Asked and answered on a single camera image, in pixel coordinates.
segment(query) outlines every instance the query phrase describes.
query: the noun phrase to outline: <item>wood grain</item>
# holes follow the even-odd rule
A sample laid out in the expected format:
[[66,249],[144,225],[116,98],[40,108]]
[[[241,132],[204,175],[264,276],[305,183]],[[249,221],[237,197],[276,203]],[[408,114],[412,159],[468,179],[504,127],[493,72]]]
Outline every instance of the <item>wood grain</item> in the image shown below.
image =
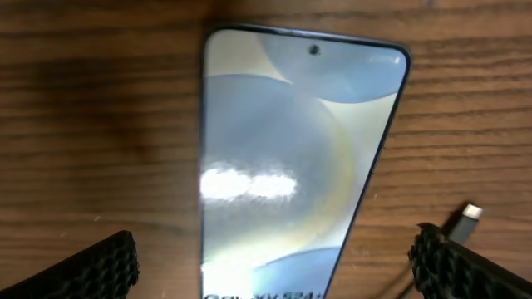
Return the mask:
[[419,222],[532,280],[532,2],[0,0],[0,287],[129,229],[128,298],[198,297],[200,48],[223,20],[406,43],[414,67],[330,292],[378,298]]

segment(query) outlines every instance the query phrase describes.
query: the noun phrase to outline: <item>wooden table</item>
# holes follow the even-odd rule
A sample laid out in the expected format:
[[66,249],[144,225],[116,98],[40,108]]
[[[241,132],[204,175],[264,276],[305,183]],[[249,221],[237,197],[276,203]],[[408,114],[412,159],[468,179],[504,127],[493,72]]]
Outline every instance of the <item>wooden table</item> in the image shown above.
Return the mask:
[[532,280],[532,2],[0,1],[0,287],[112,233],[130,299],[197,298],[199,58],[216,20],[409,45],[413,72],[331,298],[376,298],[419,222],[483,208],[469,248]]

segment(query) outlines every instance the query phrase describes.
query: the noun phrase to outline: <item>samsung galaxy phone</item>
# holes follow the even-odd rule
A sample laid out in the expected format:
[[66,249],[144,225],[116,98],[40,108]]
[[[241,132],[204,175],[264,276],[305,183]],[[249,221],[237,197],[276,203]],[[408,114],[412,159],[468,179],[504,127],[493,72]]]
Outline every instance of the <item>samsung galaxy phone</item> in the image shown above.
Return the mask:
[[324,298],[409,72],[396,43],[238,25],[204,46],[204,299]]

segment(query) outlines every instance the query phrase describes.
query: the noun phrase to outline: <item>black mesh object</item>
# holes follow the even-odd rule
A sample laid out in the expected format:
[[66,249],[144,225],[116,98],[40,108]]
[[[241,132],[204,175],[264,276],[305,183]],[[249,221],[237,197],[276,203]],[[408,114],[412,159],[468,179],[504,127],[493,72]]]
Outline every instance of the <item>black mesh object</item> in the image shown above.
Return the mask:
[[122,299],[138,278],[135,241],[121,231],[0,291],[0,298]]
[[532,284],[446,238],[433,224],[420,224],[408,257],[416,289],[425,299],[532,298]]

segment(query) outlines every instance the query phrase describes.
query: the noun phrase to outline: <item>phone bezel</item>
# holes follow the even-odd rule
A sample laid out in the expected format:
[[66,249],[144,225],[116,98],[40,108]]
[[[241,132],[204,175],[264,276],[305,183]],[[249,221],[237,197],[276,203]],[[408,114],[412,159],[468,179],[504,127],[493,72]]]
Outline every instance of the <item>phone bezel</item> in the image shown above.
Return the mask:
[[[403,45],[399,42],[389,42],[389,41],[383,41],[383,40],[377,40],[377,39],[371,39],[371,38],[365,38],[365,37],[350,37],[350,36],[344,36],[340,34],[334,34],[334,33],[328,33],[328,32],[315,32],[315,31],[308,31],[303,29],[296,29],[296,28],[288,28],[288,27],[269,27],[269,26],[263,26],[263,25],[254,25],[254,24],[226,24],[222,26],[216,27],[214,30],[210,31],[206,37],[203,40],[202,44],[202,50],[201,50],[201,58],[200,58],[200,90],[199,90],[199,98],[200,98],[200,106],[199,106],[199,134],[200,134],[200,161],[199,161],[199,174],[200,174],[200,166],[201,166],[201,159],[204,156],[204,121],[205,121],[205,100],[204,100],[204,79],[205,79],[205,52],[207,49],[207,42],[211,36],[213,36],[216,32],[222,31],[222,30],[239,30],[239,31],[246,31],[246,32],[258,32],[258,33],[269,33],[269,34],[276,34],[276,35],[282,35],[282,36],[288,36],[288,37],[302,37],[302,38],[308,38],[310,40],[321,40],[321,41],[329,41],[329,42],[343,42],[343,43],[350,43],[350,44],[358,44],[358,45],[366,45],[366,46],[372,46],[372,47],[385,47],[385,48],[391,48],[400,51],[406,58],[406,69],[405,69],[405,75],[402,78],[401,86],[399,87],[399,90],[397,92],[397,97],[393,103],[392,110],[390,112],[390,116],[388,117],[387,123],[384,127],[384,131],[382,132],[381,139],[379,141],[379,145],[377,147],[377,152],[375,153],[375,156],[373,158],[371,167],[369,169],[369,172],[366,177],[366,181],[364,182],[364,185],[362,187],[362,191],[360,193],[360,198],[358,199],[357,207],[355,208],[355,211],[353,212],[353,215],[351,217],[351,221],[349,223],[349,228],[347,230],[346,236],[342,241],[342,246],[340,247],[340,252],[338,254],[338,257],[334,263],[334,266],[332,268],[331,276],[328,280],[328,284],[325,287],[325,290],[323,291],[323,297],[322,299],[325,299],[328,294],[329,287],[331,286],[331,281],[333,280],[334,274],[336,273],[338,263],[340,262],[340,258],[342,257],[343,250],[346,246],[347,239],[349,238],[349,234],[352,231],[352,225],[355,223],[355,219],[357,218],[358,209],[362,205],[362,200],[364,198],[364,195],[366,194],[367,186],[369,185],[369,182],[371,181],[371,178],[373,176],[373,170],[375,169],[375,165],[377,164],[378,158],[382,152],[382,147],[384,145],[384,142],[386,140],[386,137],[388,135],[388,131],[390,129],[390,126],[392,125],[393,118],[397,111],[397,106],[399,104],[399,100],[402,97],[402,93],[405,89],[406,83],[408,81],[408,77],[410,75],[411,70],[411,61],[412,56],[411,52],[408,49],[406,45]],[[203,273],[201,271],[201,265],[203,264],[203,236],[204,236],[204,225],[203,225],[203,217],[204,217],[204,205],[201,202],[200,198],[200,186],[198,184],[198,195],[199,195],[199,220],[200,220],[200,240],[199,240],[199,246],[200,246],[200,257],[199,257],[199,295],[200,299],[204,299],[204,293],[203,293]]]

